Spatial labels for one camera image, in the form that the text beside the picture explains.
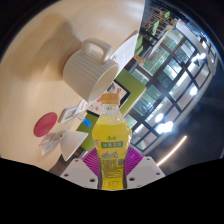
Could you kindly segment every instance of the bottle cap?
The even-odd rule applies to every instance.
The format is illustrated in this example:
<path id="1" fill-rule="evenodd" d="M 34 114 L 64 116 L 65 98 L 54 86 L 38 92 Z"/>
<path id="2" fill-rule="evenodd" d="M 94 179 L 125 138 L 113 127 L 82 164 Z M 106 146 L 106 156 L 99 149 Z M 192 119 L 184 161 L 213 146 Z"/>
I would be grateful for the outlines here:
<path id="1" fill-rule="evenodd" d="M 104 93 L 101 97 L 102 104 L 120 104 L 118 93 Z"/>

